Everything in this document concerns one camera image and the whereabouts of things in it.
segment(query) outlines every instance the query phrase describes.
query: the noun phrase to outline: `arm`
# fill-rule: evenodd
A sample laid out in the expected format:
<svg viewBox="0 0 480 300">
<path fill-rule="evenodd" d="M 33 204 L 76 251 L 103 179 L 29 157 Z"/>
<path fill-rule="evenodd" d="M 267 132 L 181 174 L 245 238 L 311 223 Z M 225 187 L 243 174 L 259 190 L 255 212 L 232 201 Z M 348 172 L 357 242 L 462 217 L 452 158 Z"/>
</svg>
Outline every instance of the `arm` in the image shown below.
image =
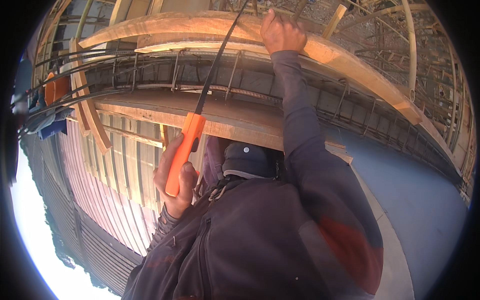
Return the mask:
<svg viewBox="0 0 480 300">
<path fill-rule="evenodd" d="M 337 261 L 362 290 L 375 294 L 383 267 L 382 236 L 352 169 L 325 150 L 298 58 L 306 36 L 302 26 L 294 23 L 269 11 L 261 30 L 275 74 L 285 89 L 287 177 L 299 190 L 303 207 L 317 223 L 321 238 Z"/>
<path fill-rule="evenodd" d="M 168 171 L 173 161 L 173 157 L 183 141 L 183 134 L 177 136 L 170 142 L 167 149 L 163 152 L 158 168 L 153 171 L 153 182 L 157 188 L 160 199 L 164 201 L 162 212 L 158 218 L 157 228 L 152 238 L 152 242 L 147 249 L 150 252 L 160 241 L 172 231 L 178 224 L 183 212 L 192 205 L 193 188 L 195 187 L 198 175 L 191 162 L 186 162 L 179 174 L 180 192 L 177 197 L 172 197 L 165 192 Z"/>
</svg>

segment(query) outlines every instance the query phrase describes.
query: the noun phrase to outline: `corrugated metal roof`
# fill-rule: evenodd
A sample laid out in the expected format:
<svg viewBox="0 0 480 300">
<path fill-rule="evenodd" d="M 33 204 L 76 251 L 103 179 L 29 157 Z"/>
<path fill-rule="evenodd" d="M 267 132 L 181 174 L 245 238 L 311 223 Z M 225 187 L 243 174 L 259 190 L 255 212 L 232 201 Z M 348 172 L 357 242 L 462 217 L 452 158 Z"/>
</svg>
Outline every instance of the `corrugated metal roof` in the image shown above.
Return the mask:
<svg viewBox="0 0 480 300">
<path fill-rule="evenodd" d="M 80 259 L 86 271 L 116 293 L 122 294 L 130 271 L 142 261 L 142 257 L 101 228 L 72 200 L 71 194 L 74 193 L 70 191 L 68 182 L 63 180 L 62 163 L 57 160 L 59 153 L 54 141 L 52 138 L 40 141 L 36 135 L 29 135 L 22 140 L 26 145 L 33 179 L 65 244 Z"/>
<path fill-rule="evenodd" d="M 58 141 L 75 201 L 106 232 L 145 256 L 158 214 L 129 200 L 87 172 L 78 124 L 67 122 L 67 130 L 69 134 L 58 135 Z"/>
</svg>

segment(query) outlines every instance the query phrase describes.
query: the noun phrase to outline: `dark cap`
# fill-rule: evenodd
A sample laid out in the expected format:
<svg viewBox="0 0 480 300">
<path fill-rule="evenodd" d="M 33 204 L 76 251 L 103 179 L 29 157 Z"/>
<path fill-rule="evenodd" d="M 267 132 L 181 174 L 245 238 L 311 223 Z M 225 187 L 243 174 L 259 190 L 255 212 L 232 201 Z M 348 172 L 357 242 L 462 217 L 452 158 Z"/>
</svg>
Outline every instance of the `dark cap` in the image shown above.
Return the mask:
<svg viewBox="0 0 480 300">
<path fill-rule="evenodd" d="M 224 175 L 242 173 L 253 175 L 250 178 L 274 178 L 275 162 L 267 155 L 266 148 L 233 142 L 225 149 L 225 163 L 222 165 Z"/>
</svg>

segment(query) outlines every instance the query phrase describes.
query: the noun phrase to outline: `sky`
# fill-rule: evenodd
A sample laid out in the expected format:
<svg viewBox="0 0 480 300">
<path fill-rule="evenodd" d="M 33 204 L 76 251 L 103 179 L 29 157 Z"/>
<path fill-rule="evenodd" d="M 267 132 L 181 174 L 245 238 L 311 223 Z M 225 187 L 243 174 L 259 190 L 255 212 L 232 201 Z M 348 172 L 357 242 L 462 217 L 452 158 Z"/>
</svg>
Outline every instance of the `sky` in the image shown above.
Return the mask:
<svg viewBox="0 0 480 300">
<path fill-rule="evenodd" d="M 13 210 L 24 244 L 38 271 L 59 300 L 118 300 L 107 288 L 95 288 L 84 269 L 66 267 L 55 254 L 52 232 L 45 223 L 43 198 L 32 180 L 22 150 L 18 154 L 17 182 L 11 188 Z"/>
</svg>

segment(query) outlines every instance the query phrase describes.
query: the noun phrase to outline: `red patch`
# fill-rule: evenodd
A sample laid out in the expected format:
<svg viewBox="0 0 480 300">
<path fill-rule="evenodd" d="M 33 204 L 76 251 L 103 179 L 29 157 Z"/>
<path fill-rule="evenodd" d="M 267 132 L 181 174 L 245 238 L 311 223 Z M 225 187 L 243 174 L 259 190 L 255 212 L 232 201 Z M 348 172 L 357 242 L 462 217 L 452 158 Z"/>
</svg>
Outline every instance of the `red patch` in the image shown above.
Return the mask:
<svg viewBox="0 0 480 300">
<path fill-rule="evenodd" d="M 384 249 L 373 248 L 361 232 L 325 216 L 318 228 L 355 283 L 374 295 L 382 277 Z"/>
</svg>

